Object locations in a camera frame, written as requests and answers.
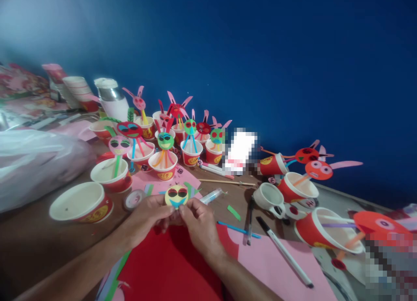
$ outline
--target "wooden table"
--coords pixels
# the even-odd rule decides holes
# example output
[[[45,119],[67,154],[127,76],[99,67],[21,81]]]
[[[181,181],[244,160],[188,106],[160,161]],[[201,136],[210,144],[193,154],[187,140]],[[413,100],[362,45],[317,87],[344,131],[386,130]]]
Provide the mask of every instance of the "wooden table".
[[[97,154],[109,150],[99,140],[92,145]],[[229,180],[199,167],[185,166],[185,168],[198,179]],[[0,299],[2,295],[6,299],[16,297],[32,287],[104,239],[129,215],[129,212],[123,208],[122,202],[131,190],[122,194],[110,194],[115,203],[114,210],[105,221],[98,224],[59,223],[49,217],[49,207],[57,196],[77,184],[91,181],[89,177],[91,169],[41,199],[0,215]],[[261,182],[255,174],[236,176],[234,181],[257,184]],[[200,193],[204,196],[218,187],[228,194],[210,203],[216,220],[244,228],[248,201],[256,187],[202,182],[199,188],[202,189]],[[228,205],[241,215],[241,222],[227,210]],[[256,205],[252,220],[254,233],[265,234],[255,219],[259,215],[277,235],[283,237],[281,221],[274,220],[272,214]],[[98,285],[85,300],[94,300],[97,289]]]

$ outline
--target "pink craft paper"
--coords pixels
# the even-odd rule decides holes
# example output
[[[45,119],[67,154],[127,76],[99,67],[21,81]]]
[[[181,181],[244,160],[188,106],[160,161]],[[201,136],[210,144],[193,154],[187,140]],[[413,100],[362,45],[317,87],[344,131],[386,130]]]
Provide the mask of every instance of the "pink craft paper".
[[[228,228],[230,239],[239,245],[238,261],[285,301],[337,301],[311,249],[303,242],[281,239],[293,258],[313,282],[307,288],[268,236],[252,238],[243,245],[243,235]]]
[[[153,185],[152,195],[157,195],[159,192],[165,192],[169,187],[175,185],[176,183],[185,187],[184,182],[187,182],[194,187],[195,190],[198,190],[201,185],[201,182],[197,178],[180,165],[177,166],[174,178],[167,182],[159,180],[155,172],[137,172],[134,176],[132,176],[132,179],[132,190],[145,190],[145,186],[150,184]],[[194,198],[201,199],[202,195],[198,192],[194,195]]]

